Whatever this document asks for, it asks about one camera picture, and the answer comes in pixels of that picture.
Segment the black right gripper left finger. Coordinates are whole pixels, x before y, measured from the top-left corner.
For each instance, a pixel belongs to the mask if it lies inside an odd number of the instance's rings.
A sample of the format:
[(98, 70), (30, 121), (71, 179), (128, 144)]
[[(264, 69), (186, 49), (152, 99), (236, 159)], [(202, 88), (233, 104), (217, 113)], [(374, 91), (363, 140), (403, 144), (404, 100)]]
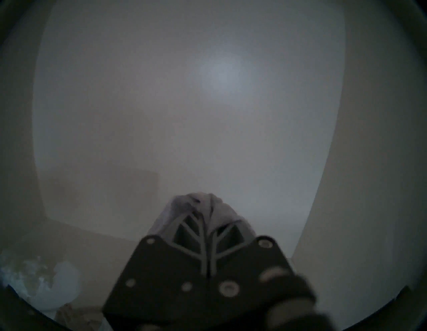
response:
[(102, 309), (112, 330), (155, 330), (201, 304), (209, 262), (204, 217), (185, 211), (141, 239)]

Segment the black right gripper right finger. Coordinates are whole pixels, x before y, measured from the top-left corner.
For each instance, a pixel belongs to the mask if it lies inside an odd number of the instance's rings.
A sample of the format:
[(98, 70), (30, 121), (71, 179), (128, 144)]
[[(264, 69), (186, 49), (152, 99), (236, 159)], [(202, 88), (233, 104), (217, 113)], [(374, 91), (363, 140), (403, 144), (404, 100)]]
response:
[(234, 210), (209, 215), (209, 330), (271, 330), (296, 317), (301, 280), (274, 239)]

